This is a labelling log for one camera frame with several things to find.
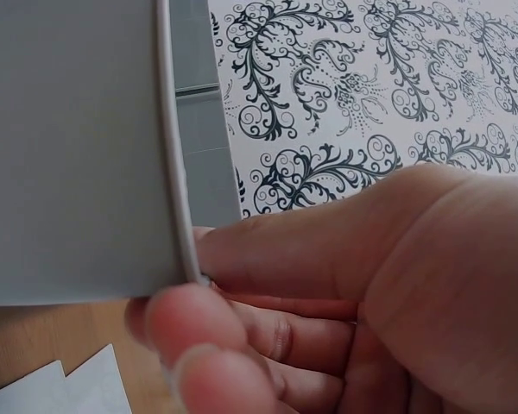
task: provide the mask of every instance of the white paper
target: white paper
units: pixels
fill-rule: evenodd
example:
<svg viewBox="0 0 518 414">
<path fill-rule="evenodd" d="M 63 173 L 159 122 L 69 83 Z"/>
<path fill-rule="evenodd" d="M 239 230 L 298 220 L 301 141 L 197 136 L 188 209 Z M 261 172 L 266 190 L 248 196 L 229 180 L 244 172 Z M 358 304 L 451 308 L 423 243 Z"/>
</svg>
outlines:
<svg viewBox="0 0 518 414">
<path fill-rule="evenodd" d="M 73 414 L 131 414 L 112 345 L 72 372 L 66 387 Z"/>
<path fill-rule="evenodd" d="M 0 390 L 0 414 L 71 414 L 65 374 L 52 362 Z"/>
<path fill-rule="evenodd" d="M 518 175 L 518 0 L 209 0 L 244 216 L 426 162 Z"/>
</svg>

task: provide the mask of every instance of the hand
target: hand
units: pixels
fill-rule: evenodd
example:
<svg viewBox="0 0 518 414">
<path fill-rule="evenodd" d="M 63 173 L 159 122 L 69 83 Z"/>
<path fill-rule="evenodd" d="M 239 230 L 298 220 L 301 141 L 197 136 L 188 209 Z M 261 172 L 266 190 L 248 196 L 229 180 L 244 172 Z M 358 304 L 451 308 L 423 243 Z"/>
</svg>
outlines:
<svg viewBox="0 0 518 414">
<path fill-rule="evenodd" d="M 127 309 L 189 413 L 518 413 L 518 179 L 407 168 L 196 236 L 222 291 Z"/>
</svg>

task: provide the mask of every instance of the wooden surface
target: wooden surface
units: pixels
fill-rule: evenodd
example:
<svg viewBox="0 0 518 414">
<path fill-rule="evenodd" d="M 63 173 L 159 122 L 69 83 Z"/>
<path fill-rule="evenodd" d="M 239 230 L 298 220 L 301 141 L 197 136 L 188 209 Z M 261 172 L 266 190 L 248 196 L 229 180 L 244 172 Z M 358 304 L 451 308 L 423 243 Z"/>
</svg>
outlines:
<svg viewBox="0 0 518 414">
<path fill-rule="evenodd" d="M 0 308 L 0 388 L 54 360 L 69 374 L 113 343 L 132 412 L 181 413 L 168 395 L 157 357 L 126 332 L 124 306 Z"/>
</svg>

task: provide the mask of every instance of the curved white edge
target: curved white edge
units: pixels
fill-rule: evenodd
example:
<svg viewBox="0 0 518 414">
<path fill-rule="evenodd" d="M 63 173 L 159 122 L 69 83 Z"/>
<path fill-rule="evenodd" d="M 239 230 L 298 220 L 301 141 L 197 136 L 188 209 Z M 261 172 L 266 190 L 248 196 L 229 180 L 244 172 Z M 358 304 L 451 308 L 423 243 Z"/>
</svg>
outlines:
<svg viewBox="0 0 518 414">
<path fill-rule="evenodd" d="M 161 118 L 165 148 L 167 150 L 167 179 L 172 206 L 174 207 L 176 232 L 179 237 L 182 266 L 188 281 L 209 285 L 210 280 L 199 271 L 196 245 L 193 239 L 192 218 L 186 188 L 186 170 L 180 143 L 179 117 L 173 74 L 173 52 L 171 44 L 171 18 L 169 0 L 158 0 L 158 47 L 161 76 Z"/>
</svg>

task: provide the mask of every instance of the paper sheet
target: paper sheet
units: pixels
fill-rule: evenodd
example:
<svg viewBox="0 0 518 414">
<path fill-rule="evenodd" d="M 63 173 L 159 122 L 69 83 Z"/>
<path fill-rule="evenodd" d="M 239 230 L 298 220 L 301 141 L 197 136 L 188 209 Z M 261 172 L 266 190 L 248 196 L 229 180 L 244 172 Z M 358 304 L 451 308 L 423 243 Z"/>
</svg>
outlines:
<svg viewBox="0 0 518 414">
<path fill-rule="evenodd" d="M 73 414 L 71 409 L 59 361 L 0 390 L 0 414 Z"/>
<path fill-rule="evenodd" d="M 0 414 L 131 414 L 113 346 L 65 377 L 52 362 L 0 390 Z"/>
<path fill-rule="evenodd" d="M 66 378 L 73 414 L 130 414 L 113 346 L 108 345 Z"/>
<path fill-rule="evenodd" d="M 244 216 L 404 166 L 518 175 L 518 0 L 209 0 Z"/>
</svg>

